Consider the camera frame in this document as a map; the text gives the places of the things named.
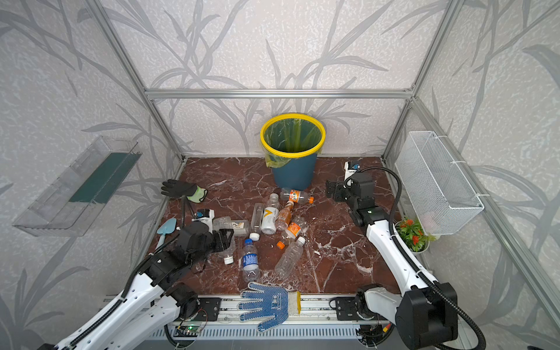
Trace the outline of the orange cap label bottle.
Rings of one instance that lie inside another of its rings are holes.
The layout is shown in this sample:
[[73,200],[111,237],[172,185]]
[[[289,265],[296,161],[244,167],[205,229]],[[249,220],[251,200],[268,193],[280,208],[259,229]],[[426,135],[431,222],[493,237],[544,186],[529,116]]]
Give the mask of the orange cap label bottle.
[[303,217],[293,217],[290,224],[284,231],[281,232],[281,238],[276,246],[280,249],[288,247],[294,240],[297,239],[302,233],[308,230],[309,223]]

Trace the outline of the orange liquid bottle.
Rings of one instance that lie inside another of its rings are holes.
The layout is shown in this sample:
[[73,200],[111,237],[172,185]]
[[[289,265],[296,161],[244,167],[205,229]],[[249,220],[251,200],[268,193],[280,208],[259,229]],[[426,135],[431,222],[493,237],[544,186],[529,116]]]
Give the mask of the orange liquid bottle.
[[288,200],[285,207],[279,212],[275,221],[277,232],[282,232],[287,229],[291,221],[294,204],[295,203],[293,201]]

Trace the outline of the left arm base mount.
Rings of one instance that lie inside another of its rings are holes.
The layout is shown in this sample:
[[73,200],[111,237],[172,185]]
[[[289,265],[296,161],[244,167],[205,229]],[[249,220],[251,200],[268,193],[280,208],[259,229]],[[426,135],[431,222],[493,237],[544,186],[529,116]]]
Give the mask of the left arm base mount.
[[216,322],[220,313],[222,299],[216,298],[191,298],[180,303],[177,321]]

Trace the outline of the clear bottle blue label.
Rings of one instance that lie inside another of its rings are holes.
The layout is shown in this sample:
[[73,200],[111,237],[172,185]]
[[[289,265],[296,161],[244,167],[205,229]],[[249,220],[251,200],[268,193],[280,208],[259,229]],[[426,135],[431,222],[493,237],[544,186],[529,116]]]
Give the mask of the clear bottle blue label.
[[260,266],[258,262],[258,250],[253,240],[244,241],[242,256],[242,274],[245,282],[257,281],[260,277]]

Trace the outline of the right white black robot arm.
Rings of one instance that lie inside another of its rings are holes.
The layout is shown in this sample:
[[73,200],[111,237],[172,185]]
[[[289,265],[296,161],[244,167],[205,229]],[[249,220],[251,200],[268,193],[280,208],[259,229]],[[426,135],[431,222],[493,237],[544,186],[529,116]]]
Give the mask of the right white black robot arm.
[[344,180],[326,183],[326,195],[348,205],[354,224],[379,251],[400,289],[395,294],[383,287],[366,287],[357,293],[357,305],[362,307],[360,314],[383,316],[397,328],[408,349],[430,346],[448,349],[448,343],[458,338],[459,321],[463,320],[475,334],[475,349],[485,349],[486,337],[458,306],[455,289],[449,283],[441,284],[397,232],[395,215],[403,191],[399,176],[391,169],[380,168],[398,186],[391,209],[384,211],[376,205],[373,193],[376,183],[370,173],[374,168],[348,161],[344,169]]

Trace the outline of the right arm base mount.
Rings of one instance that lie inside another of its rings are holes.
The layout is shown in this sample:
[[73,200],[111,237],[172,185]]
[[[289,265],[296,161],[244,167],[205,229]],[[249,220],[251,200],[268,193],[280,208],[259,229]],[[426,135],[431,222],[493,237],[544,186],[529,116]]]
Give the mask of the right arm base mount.
[[335,311],[338,321],[365,321],[365,318],[358,312],[355,297],[331,298],[329,307]]

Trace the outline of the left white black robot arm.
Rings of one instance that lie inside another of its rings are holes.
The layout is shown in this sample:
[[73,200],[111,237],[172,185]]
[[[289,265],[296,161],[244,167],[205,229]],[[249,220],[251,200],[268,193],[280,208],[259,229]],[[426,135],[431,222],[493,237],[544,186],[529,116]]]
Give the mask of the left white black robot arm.
[[198,294],[182,283],[197,264],[231,245],[233,230],[212,230],[193,221],[145,258],[130,275],[121,294],[57,344],[41,349],[132,349],[152,332],[200,311]]

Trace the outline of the orange label bottle top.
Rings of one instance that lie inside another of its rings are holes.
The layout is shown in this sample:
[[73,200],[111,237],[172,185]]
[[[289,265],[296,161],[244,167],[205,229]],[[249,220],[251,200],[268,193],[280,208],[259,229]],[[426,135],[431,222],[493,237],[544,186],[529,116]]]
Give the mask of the orange label bottle top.
[[283,201],[292,201],[295,204],[313,204],[314,197],[302,190],[282,188],[280,198]]

